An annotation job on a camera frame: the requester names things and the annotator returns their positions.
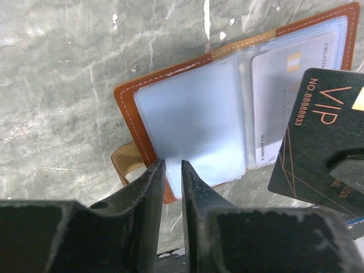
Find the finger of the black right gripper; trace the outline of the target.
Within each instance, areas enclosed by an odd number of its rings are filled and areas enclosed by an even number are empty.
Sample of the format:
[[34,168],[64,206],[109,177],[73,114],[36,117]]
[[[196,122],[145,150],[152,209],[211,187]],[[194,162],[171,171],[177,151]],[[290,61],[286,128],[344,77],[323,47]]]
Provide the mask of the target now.
[[326,145],[325,172],[363,193],[363,142]]

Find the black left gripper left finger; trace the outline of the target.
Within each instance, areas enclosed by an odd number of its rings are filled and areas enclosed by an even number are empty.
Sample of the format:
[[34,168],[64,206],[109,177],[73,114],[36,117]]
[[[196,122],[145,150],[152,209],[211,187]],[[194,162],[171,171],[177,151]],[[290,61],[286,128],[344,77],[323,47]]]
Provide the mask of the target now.
[[153,272],[166,166],[85,207],[75,200],[1,201],[2,272]]

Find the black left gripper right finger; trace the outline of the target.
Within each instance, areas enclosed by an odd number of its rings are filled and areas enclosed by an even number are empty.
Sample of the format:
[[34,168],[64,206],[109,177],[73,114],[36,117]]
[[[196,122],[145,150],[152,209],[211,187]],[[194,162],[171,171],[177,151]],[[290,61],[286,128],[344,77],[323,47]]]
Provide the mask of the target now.
[[362,272],[342,218],[321,208],[240,208],[181,163],[189,272]]

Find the black VIP card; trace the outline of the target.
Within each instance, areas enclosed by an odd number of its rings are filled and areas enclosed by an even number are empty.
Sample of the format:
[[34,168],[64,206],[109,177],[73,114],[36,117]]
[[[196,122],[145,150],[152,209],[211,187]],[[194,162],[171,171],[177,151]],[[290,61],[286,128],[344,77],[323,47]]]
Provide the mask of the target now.
[[363,216],[363,193],[325,172],[328,144],[363,142],[363,74],[305,71],[268,190]]

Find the brown leather card holder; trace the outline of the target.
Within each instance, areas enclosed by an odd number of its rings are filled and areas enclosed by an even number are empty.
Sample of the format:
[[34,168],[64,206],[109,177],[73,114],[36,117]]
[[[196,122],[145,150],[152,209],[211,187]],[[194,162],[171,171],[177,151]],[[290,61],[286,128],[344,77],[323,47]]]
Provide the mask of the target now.
[[169,204],[182,196],[182,160],[213,187],[270,165],[255,160],[253,57],[285,36],[337,30],[340,66],[322,69],[348,71],[359,13],[359,3],[350,2],[117,85],[114,97],[133,138],[111,156],[122,184],[163,159]]

